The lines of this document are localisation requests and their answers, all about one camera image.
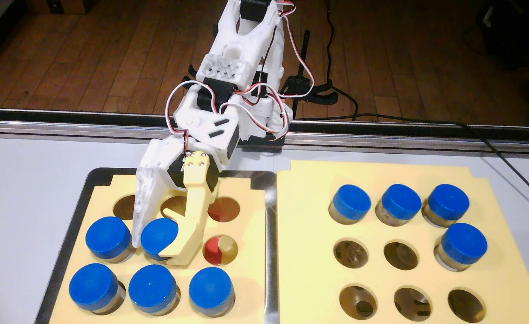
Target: jar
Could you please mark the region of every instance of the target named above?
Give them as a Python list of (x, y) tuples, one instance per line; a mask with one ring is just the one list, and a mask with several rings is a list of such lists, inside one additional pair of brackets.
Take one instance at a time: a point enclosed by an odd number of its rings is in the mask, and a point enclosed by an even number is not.
[(130, 258), (135, 248), (130, 242), (130, 231), (124, 222), (114, 216), (103, 217), (88, 228), (85, 242), (97, 258), (118, 263)]
[(181, 291), (167, 268), (148, 265), (130, 280), (129, 297), (139, 310), (162, 316), (176, 308), (181, 300)]
[(365, 217), (369, 209), (369, 195), (359, 187), (345, 184), (333, 196), (328, 214), (338, 223), (350, 225)]
[(179, 225), (170, 218), (157, 218), (142, 229), (141, 246), (145, 254), (160, 263), (170, 258), (159, 256), (169, 244), (174, 242), (179, 232)]
[(418, 194), (403, 184), (393, 184), (383, 194), (378, 202), (376, 217), (389, 226), (401, 226), (412, 219), (422, 202)]
[(445, 269), (460, 272), (477, 262), (486, 253), (488, 244), (483, 233), (466, 223), (448, 227), (441, 243), (434, 249), (436, 260)]
[(106, 265), (91, 263), (70, 279), (69, 295), (83, 310), (106, 315), (122, 305), (126, 291)]
[(209, 267), (197, 272), (189, 284), (189, 297), (200, 313), (220, 317), (235, 303), (231, 278), (220, 268)]
[(452, 184), (441, 184), (430, 193), (422, 215), (433, 225), (447, 228), (468, 210), (468, 196)]

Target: blue lid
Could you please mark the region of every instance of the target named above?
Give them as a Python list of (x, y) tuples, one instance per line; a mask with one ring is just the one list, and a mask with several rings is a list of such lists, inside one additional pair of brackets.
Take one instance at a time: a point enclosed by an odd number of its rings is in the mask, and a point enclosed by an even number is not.
[(129, 246), (130, 231), (120, 218), (103, 217), (88, 228), (85, 242), (97, 258), (112, 259)]
[(476, 227), (456, 223), (448, 227), (441, 238), (442, 249), (456, 262), (471, 265), (486, 253), (486, 238)]
[(403, 184), (390, 186), (384, 192), (382, 202), (384, 209), (400, 220), (411, 219), (422, 207), (422, 202), (417, 193)]
[(69, 283), (70, 298), (87, 311), (100, 310), (117, 294), (117, 276), (100, 263), (85, 265), (77, 271)]
[(333, 206), (343, 217), (359, 220), (369, 211), (370, 198), (363, 189), (345, 184), (336, 191)]
[(430, 210), (446, 220), (460, 219), (469, 206), (467, 194), (452, 184), (437, 186), (429, 196)]
[(176, 297), (175, 278), (161, 265), (148, 265), (137, 271), (130, 280), (129, 296), (141, 311), (160, 312)]
[(201, 313), (218, 314), (232, 302), (234, 291), (231, 278), (220, 268), (202, 269), (191, 279), (189, 296)]
[(168, 258), (159, 256), (159, 252), (176, 239), (179, 225), (170, 218), (157, 218), (142, 229), (141, 246), (153, 260), (162, 261)]

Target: black cable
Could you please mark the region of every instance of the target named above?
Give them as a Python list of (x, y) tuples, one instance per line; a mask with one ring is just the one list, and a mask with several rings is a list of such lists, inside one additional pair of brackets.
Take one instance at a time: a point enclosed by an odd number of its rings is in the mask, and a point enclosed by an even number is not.
[(331, 37), (328, 39), (327, 44), (327, 56), (328, 56), (328, 64), (327, 64), (327, 79), (326, 82), (328, 83), (328, 79), (331, 77), (331, 67), (333, 65), (333, 58), (331, 57), (331, 44), (333, 43), (333, 38), (335, 35), (335, 27), (333, 25), (333, 22), (331, 21), (331, 0), (327, 0), (325, 2), (327, 6), (327, 21), (328, 25), (331, 26)]
[(357, 101), (350, 94), (340, 90), (336, 86), (333, 86), (333, 90), (338, 92), (338, 93), (340, 93), (341, 95), (347, 97), (354, 104), (354, 114), (352, 114), (351, 117), (350, 117), (352, 119), (352, 121), (354, 121), (356, 119), (357, 115), (358, 115), (358, 103), (357, 103)]
[[(348, 96), (346, 93), (342, 93), (345, 97), (351, 99), (350, 96)], [(397, 116), (388, 116), (388, 115), (381, 115), (381, 114), (372, 114), (372, 113), (365, 113), (365, 114), (354, 114), (354, 115), (348, 115), (348, 116), (335, 116), (335, 117), (318, 117), (318, 118), (300, 118), (299, 121), (330, 121), (333, 119), (346, 119), (346, 118), (353, 118), (353, 117), (366, 117), (366, 116), (372, 116), (372, 117), (378, 117), (378, 118), (388, 118), (388, 119), (394, 119), (397, 121), (411, 121), (414, 123), (429, 123), (429, 124), (445, 124), (445, 125), (456, 125), (460, 126), (463, 129), (469, 131), (471, 134), (475, 136), (475, 138), (478, 138), (483, 142), (496, 156), (498, 156), (519, 178), (522, 180), (525, 185), (529, 188), (529, 182), (526, 180), (522, 174), (508, 160), (502, 156), (502, 153), (499, 152), (490, 142), (484, 138), (484, 136), (480, 135), (474, 128), (470, 127), (469, 125), (465, 123), (460, 123), (457, 121), (432, 121), (428, 119), (414, 119), (414, 118), (405, 118), (405, 117), (397, 117)]]
[[(331, 21), (331, 0), (327, 0), (325, 2), (325, 5), (327, 7), (327, 21), (328, 21), (328, 25), (331, 27), (331, 37), (328, 39), (328, 44), (327, 44), (327, 56), (328, 56), (328, 64), (327, 64), (327, 83), (328, 83), (328, 80), (330, 79), (331, 77), (331, 67), (333, 66), (333, 57), (331, 56), (331, 44), (333, 43), (333, 38), (334, 38), (334, 35), (335, 35), (335, 27), (333, 25), (333, 22)], [(351, 96), (349, 95), (347, 92), (343, 91), (343, 90), (340, 90), (339, 88), (337, 88), (336, 86), (332, 86), (332, 89), (338, 93), (340, 93), (341, 95), (347, 97), (350, 101), (352, 101), (354, 103), (354, 114), (352, 114), (352, 121), (354, 121), (356, 119), (356, 115), (358, 114), (358, 103), (357, 101)]]

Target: table surface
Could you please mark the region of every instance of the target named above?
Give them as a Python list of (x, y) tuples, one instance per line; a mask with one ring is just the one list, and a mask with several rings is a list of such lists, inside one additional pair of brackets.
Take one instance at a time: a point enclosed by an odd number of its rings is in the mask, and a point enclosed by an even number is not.
[[(88, 172), (134, 168), (145, 149), (145, 144), (0, 138), (1, 324), (34, 322)], [(499, 158), (237, 149), (227, 168), (288, 170), (297, 159), (468, 166), (474, 176), (490, 180), (529, 272), (529, 188)], [(529, 158), (509, 160), (529, 180)]]

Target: red object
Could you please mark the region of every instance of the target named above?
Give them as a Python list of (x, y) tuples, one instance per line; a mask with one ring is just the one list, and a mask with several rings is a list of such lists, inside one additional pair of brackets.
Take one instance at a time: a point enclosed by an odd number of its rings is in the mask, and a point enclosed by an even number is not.
[(205, 250), (203, 252), (205, 260), (215, 266), (221, 265), (221, 261), (223, 260), (223, 253), (218, 248), (218, 241), (220, 241), (220, 239), (220, 236), (215, 236), (206, 241)]

